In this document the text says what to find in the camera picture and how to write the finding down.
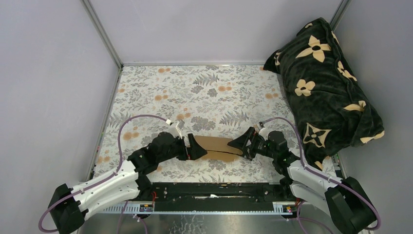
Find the white wall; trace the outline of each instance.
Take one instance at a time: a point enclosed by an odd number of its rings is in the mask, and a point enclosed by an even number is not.
[[[0,233],[34,234],[85,178],[117,68],[78,0],[3,0],[0,32]]]
[[[124,63],[264,63],[340,0],[92,0]]]
[[[354,0],[336,36],[354,74],[383,118],[385,136],[342,150],[383,218],[378,234],[412,233],[413,1]]]

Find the cardboard piece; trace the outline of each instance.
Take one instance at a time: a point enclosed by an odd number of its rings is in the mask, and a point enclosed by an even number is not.
[[[208,153],[202,156],[201,160],[213,159],[224,162],[233,162],[241,159],[242,151],[228,146],[230,138],[212,136],[194,136],[196,142]]]

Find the pillow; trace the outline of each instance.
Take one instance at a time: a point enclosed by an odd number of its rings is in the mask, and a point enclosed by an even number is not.
[[[305,25],[271,55],[264,70],[281,74],[309,163],[384,135],[380,116],[325,19]]]

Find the floral mat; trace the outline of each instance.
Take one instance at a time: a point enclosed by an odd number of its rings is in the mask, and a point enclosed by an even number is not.
[[[185,122],[183,134],[237,138],[250,126],[271,117],[294,117],[276,74],[262,66],[139,66],[124,67],[114,97],[94,176],[119,163],[117,135],[120,125],[134,115],[152,114]],[[284,133],[288,147],[299,155],[291,127],[282,120],[265,125]],[[122,131],[122,153],[126,158],[146,146],[166,123],[155,118],[138,118]],[[171,159],[148,175],[152,182],[278,182],[272,159],[257,155],[252,161]],[[335,176],[331,159],[324,171]]]

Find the metal corner post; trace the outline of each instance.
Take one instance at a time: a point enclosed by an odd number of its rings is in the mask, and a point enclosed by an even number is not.
[[[336,12],[334,13],[330,21],[330,26],[333,31],[335,31],[335,29],[337,28],[338,23],[340,23],[340,20],[343,17],[350,3],[351,3],[351,0],[341,0]]]
[[[97,137],[97,142],[96,142],[96,145],[95,145],[95,148],[94,148],[94,151],[93,151],[92,160],[90,161],[89,168],[87,170],[85,181],[90,180],[90,179],[93,178],[94,166],[95,166],[95,163],[96,163],[96,158],[98,156],[99,146],[103,141],[103,133],[106,131],[106,127],[108,126],[108,123],[109,123],[109,117],[110,117],[110,114],[111,114],[111,111],[112,111],[113,102],[115,100],[115,96],[116,96],[116,93],[117,93],[117,89],[118,89],[118,86],[119,86],[119,81],[120,81],[121,76],[122,76],[122,68],[119,68],[116,80],[113,83],[111,96],[109,98],[109,103],[108,103],[108,106],[106,107],[105,118],[103,119],[102,126],[101,126],[100,131],[99,131],[99,136]]]
[[[86,12],[88,13],[94,27],[96,28],[97,33],[99,34],[100,38],[102,39],[103,43],[108,49],[109,54],[111,55],[113,61],[117,65],[119,69],[122,69],[123,64],[120,60],[115,48],[113,47],[111,40],[109,40],[108,34],[106,33],[105,29],[102,26],[102,23],[99,20],[99,17],[96,14],[91,2],[89,0],[80,0],[85,7]]]

